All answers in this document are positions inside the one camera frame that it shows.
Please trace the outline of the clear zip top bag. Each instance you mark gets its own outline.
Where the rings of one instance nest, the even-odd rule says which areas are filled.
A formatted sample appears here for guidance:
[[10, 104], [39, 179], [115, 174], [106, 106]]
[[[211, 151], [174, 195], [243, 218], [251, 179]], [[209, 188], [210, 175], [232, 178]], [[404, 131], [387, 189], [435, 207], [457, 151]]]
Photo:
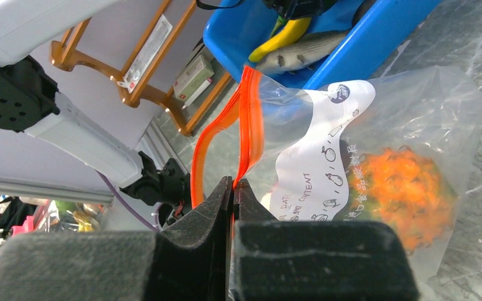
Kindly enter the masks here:
[[426, 279], [453, 233], [481, 123], [482, 95], [453, 67], [310, 90], [246, 66], [198, 138], [191, 202], [203, 202], [208, 150], [226, 136], [236, 147], [235, 183], [255, 182], [279, 221], [383, 222]]

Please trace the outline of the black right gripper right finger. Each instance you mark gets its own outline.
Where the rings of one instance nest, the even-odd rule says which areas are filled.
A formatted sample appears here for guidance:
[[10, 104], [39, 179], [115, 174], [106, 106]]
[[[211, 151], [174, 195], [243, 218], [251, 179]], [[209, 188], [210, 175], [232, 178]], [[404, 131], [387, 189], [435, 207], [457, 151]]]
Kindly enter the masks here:
[[418, 300], [403, 246], [374, 221], [278, 221], [245, 179], [233, 193], [240, 300]]

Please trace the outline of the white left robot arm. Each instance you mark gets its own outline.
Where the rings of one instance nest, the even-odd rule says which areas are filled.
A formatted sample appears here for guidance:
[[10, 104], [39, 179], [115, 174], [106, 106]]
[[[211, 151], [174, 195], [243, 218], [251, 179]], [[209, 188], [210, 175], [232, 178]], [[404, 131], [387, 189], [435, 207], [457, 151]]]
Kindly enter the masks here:
[[111, 1], [0, 1], [0, 129], [24, 132], [96, 169], [128, 196], [147, 204], [204, 200], [203, 166], [184, 184], [155, 170], [62, 94], [31, 52]]

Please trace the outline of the orange toy pineapple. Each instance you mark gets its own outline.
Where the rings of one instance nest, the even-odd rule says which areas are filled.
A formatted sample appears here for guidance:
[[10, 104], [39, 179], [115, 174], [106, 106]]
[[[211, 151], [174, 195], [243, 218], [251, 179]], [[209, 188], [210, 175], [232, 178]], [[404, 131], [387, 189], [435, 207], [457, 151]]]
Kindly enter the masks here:
[[431, 246], [454, 226], [457, 192], [432, 158], [406, 145], [354, 157], [347, 180], [350, 194], [343, 220], [389, 225], [408, 254]]

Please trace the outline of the white cardboard box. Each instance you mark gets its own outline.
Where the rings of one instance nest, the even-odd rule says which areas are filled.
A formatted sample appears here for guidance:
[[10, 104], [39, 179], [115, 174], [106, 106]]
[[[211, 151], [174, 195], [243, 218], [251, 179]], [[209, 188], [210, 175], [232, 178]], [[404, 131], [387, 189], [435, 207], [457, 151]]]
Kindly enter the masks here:
[[174, 97], [191, 105], [212, 83], [215, 74], [211, 61], [199, 54], [179, 75], [173, 84]]

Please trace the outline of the silver toy fish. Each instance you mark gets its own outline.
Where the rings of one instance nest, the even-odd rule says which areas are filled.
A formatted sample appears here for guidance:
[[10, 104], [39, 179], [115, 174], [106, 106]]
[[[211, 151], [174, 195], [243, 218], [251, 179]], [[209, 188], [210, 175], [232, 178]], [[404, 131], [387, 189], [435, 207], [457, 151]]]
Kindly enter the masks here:
[[347, 37], [351, 29], [309, 33], [294, 44], [284, 46], [265, 55], [255, 69], [265, 75], [295, 73], [313, 66], [326, 58]]

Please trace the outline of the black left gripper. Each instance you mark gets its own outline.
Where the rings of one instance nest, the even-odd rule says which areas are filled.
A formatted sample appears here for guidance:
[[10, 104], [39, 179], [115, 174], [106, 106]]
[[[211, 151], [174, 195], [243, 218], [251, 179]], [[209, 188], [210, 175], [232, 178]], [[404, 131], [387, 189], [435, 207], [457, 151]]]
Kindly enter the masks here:
[[333, 0], [263, 0], [285, 20], [319, 16], [333, 7]]

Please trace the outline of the yellow toy banana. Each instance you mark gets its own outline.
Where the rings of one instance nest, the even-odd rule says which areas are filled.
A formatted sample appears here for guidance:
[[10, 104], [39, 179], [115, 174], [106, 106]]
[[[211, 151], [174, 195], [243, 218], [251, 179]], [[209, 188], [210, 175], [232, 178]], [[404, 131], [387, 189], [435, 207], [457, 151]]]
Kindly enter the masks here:
[[270, 52], [295, 43], [306, 33], [312, 20], [312, 18], [301, 18], [287, 21], [280, 32], [253, 50], [248, 60], [251, 63], [258, 63]]

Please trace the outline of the wooden shelf rack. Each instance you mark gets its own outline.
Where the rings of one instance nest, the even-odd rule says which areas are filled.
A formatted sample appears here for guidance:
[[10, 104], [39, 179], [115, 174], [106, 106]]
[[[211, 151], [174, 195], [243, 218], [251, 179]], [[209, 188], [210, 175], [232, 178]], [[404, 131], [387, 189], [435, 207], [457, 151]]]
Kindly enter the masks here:
[[77, 50], [77, 46], [90, 22], [89, 18], [67, 29], [60, 41], [51, 42], [51, 64], [69, 72], [73, 71], [77, 65], [83, 65], [100, 72], [117, 85], [122, 103], [136, 108], [141, 100], [149, 100], [170, 114], [180, 134], [191, 136], [195, 127], [230, 83], [232, 77], [228, 72], [224, 72], [218, 80], [212, 81], [215, 86], [189, 120], [186, 120], [181, 104], [175, 99], [173, 88], [170, 88], [168, 92], [163, 92], [148, 84], [197, 8], [197, 2], [191, 1], [174, 28], [162, 35], [161, 27], [168, 23], [164, 13], [170, 5], [171, 1], [163, 1], [159, 5], [151, 22], [120, 70]]

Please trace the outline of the blue plastic bin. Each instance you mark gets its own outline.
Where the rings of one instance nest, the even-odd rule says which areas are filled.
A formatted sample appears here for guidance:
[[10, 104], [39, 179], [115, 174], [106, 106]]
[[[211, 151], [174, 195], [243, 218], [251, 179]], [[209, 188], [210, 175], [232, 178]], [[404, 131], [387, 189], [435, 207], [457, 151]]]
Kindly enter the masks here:
[[290, 87], [368, 78], [437, 1], [223, 1], [205, 46], [240, 81], [248, 66]]

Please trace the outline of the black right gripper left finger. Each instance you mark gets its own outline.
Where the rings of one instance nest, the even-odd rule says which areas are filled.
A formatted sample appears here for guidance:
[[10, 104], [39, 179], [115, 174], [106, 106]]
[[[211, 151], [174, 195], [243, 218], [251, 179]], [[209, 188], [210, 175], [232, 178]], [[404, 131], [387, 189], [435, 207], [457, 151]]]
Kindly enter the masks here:
[[162, 231], [32, 232], [0, 247], [0, 300], [226, 300], [232, 178]]

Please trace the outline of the clear packaged item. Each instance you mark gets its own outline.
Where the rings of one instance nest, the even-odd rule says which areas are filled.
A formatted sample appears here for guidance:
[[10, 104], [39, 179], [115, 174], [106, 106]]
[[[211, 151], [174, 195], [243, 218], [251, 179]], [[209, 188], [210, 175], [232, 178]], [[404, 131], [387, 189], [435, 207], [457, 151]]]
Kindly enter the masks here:
[[172, 24], [162, 14], [122, 81], [117, 82], [118, 86], [126, 88], [129, 93], [134, 91], [172, 29]]

